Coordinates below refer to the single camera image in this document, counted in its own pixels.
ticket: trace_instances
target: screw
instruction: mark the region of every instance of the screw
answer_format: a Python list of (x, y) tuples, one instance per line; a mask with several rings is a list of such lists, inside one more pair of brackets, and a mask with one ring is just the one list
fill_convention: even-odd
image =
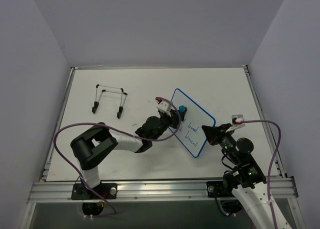
[(110, 188), (110, 194), (115, 195), (117, 193), (117, 189), (115, 187)]
[(208, 188), (207, 188), (208, 192), (210, 192), (210, 193), (213, 193), (213, 192), (214, 192), (214, 189), (215, 189), (215, 187), (214, 187), (213, 185), (210, 185), (210, 186), (208, 186)]

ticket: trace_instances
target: wall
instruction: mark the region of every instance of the wall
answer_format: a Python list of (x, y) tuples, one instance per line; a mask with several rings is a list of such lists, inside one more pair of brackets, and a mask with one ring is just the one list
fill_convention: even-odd
[(239, 67), (283, 0), (35, 0), (71, 66)]
[(284, 0), (249, 68), (263, 110), (282, 128), (280, 155), (307, 228), (320, 223), (319, 2)]
[(0, 228), (17, 228), (39, 180), (69, 66), (33, 0), (0, 0)]

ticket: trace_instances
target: blue cap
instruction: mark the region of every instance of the blue cap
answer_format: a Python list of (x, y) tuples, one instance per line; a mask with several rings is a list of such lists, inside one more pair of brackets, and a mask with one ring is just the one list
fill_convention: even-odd
[(179, 111), (180, 111), (181, 113), (184, 113), (186, 110), (187, 110), (187, 109), (186, 109), (185, 106), (183, 106), (183, 105), (179, 106)]

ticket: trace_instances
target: blue frame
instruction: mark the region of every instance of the blue frame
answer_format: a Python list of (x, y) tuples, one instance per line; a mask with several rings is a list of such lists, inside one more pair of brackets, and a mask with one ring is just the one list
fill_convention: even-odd
[[(216, 125), (216, 119), (215, 119), (212, 115), (210, 115), (205, 109), (203, 109), (198, 103), (196, 103), (194, 100), (192, 100), (187, 94), (185, 94), (182, 90), (180, 90), (179, 88), (176, 88), (176, 89), (174, 90), (171, 100), (173, 100), (173, 98), (174, 98), (175, 93), (176, 93), (177, 90), (178, 90), (179, 92), (181, 92), (183, 95), (185, 95), (190, 101), (192, 101), (195, 105), (197, 105), (202, 111), (204, 111), (209, 117), (211, 117), (211, 118), (213, 119), (213, 125), (212, 125), (213, 127)], [(194, 155), (191, 153), (191, 151), (189, 151), (189, 149), (185, 146), (185, 144), (183, 144), (183, 142), (179, 139), (179, 137), (177, 137), (176, 135), (174, 135), (174, 136), (179, 140), (179, 142), (185, 147), (185, 149), (187, 149), (187, 151), (188, 151), (194, 158), (198, 158), (198, 157), (199, 157), (200, 153), (202, 152), (202, 149), (205, 147), (205, 144), (207, 143), (207, 140), (205, 140), (204, 143), (203, 143), (203, 145), (202, 145), (202, 147), (201, 147), (201, 149), (200, 149), (200, 151), (199, 151), (199, 153), (198, 153), (198, 155), (194, 156)]]

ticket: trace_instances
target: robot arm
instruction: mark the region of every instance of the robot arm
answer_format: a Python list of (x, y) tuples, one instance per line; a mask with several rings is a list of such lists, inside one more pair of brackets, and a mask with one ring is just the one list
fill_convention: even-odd
[[(142, 127), (136, 130), (137, 137), (156, 140), (169, 127), (177, 128), (179, 116), (175, 110), (171, 109), (171, 105), (166, 101), (158, 100), (156, 107), (160, 117), (150, 116)], [(182, 120), (186, 112), (186, 107), (179, 107), (178, 113)], [(83, 180), (94, 190), (101, 183), (98, 165), (111, 151), (126, 150), (143, 153), (152, 145), (152, 141), (120, 134), (97, 125), (89, 128), (70, 143), (73, 154), (80, 165)]]
[(273, 205), (277, 226), (290, 229), (284, 215), (271, 195), (268, 200), (267, 180), (262, 170), (252, 157), (253, 143), (247, 138), (237, 141), (232, 137), (234, 131), (242, 125), (236, 121), (242, 121), (242, 115), (232, 117), (232, 124), (220, 126), (202, 126), (204, 134), (210, 145), (220, 145), (224, 157), (227, 157), (234, 165), (232, 171), (223, 175), (223, 185), (214, 188), (220, 195), (234, 195), (242, 204), (257, 229), (274, 228), (274, 220), (270, 203)]

